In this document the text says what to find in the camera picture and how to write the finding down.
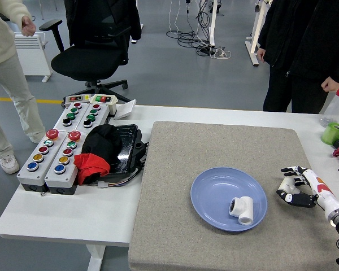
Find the robot right hand white shell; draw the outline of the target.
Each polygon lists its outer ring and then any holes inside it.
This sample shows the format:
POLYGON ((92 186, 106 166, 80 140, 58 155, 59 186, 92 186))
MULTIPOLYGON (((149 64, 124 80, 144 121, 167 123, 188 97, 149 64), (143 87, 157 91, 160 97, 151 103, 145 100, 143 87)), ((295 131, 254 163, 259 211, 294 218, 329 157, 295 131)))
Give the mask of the robot right hand white shell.
POLYGON ((283 201, 291 206, 305 208, 313 208, 318 204, 329 220, 339 216, 339 201, 313 170, 294 166, 281 171, 285 178, 276 193, 283 201))

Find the person's left hand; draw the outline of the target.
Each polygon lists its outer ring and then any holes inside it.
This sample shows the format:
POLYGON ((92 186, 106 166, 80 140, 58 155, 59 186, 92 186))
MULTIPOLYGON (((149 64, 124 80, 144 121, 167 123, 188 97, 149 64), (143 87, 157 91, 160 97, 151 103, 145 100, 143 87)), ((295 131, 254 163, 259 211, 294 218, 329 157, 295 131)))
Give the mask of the person's left hand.
POLYGON ((337 91, 339 89, 339 82, 331 77, 327 77, 321 84, 321 87, 325 92, 337 91))

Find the person's hand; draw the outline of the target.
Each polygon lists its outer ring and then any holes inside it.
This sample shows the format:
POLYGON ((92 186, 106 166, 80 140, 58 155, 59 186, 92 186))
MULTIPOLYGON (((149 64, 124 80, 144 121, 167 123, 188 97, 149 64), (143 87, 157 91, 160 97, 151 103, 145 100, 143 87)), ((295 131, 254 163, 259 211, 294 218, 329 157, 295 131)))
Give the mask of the person's hand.
POLYGON ((23 16, 21 19, 21 33, 24 36, 33 36, 36 32, 36 26, 29 16, 23 16))

